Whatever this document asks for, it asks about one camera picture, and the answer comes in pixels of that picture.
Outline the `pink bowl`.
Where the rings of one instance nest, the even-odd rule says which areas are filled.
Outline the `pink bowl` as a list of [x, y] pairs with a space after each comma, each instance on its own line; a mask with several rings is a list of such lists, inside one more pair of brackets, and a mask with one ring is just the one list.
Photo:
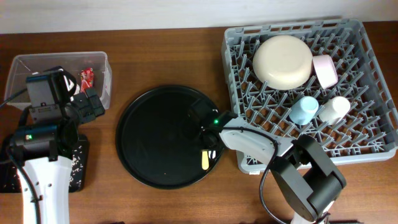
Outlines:
[[313, 67], [320, 86], [327, 89], [338, 82], [338, 75], [333, 60], [329, 55], [313, 57]]

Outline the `white cup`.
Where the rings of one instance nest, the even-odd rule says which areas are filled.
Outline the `white cup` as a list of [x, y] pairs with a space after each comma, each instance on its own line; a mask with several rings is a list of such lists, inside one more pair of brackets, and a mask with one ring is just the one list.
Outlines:
[[318, 117], [322, 122], [334, 125], [343, 119], [350, 108], [351, 105], [348, 99], [343, 96], [336, 96], [324, 104], [324, 109], [319, 113]]

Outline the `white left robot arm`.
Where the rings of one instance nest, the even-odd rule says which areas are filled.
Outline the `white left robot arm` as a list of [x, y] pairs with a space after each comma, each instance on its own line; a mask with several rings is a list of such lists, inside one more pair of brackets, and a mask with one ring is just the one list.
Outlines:
[[27, 107], [6, 152], [16, 166], [24, 223], [69, 223], [73, 165], [90, 146], [78, 126], [104, 114], [94, 88], [71, 96], [61, 87], [29, 87]]

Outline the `beige plate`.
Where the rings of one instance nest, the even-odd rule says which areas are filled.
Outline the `beige plate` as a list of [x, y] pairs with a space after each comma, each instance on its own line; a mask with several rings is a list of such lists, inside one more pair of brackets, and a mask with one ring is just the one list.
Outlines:
[[290, 35], [271, 37], [259, 46], [252, 60], [258, 80], [275, 90], [303, 85], [312, 72], [313, 55], [308, 45]]

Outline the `white plastic fork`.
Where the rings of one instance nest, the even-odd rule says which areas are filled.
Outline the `white plastic fork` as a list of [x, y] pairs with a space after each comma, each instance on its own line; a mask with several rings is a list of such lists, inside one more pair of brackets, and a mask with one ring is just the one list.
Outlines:
[[209, 159], [215, 159], [215, 157], [216, 157], [216, 151], [208, 151]]

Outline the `red snack wrapper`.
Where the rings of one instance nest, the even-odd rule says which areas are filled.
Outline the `red snack wrapper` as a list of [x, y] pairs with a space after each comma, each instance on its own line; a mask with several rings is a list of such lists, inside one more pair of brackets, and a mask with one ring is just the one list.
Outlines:
[[80, 91], [85, 92], [86, 89], [93, 87], [94, 84], [94, 72], [92, 68], [87, 68], [80, 72]]

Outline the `light blue cup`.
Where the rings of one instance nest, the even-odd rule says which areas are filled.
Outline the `light blue cup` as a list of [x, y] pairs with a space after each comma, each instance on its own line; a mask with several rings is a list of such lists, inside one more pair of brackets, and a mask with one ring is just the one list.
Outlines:
[[306, 125], [311, 122], [318, 107], [318, 101], [314, 97], [304, 96], [291, 107], [289, 118], [295, 124]]

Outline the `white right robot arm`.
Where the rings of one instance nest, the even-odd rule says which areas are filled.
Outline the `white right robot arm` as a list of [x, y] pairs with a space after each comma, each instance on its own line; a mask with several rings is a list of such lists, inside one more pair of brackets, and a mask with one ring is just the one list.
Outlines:
[[265, 165], [294, 211], [292, 223], [328, 223], [329, 209], [346, 179], [321, 145], [303, 134], [297, 139], [268, 133], [226, 111], [191, 112], [204, 145], [243, 152]]

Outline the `yellow plastic knife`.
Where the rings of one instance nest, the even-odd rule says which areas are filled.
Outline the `yellow plastic knife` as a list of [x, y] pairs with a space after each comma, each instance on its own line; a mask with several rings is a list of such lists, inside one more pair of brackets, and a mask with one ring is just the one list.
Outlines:
[[209, 166], [210, 166], [210, 163], [209, 163], [208, 152], [202, 151], [201, 152], [201, 168], [203, 170], [208, 170]]

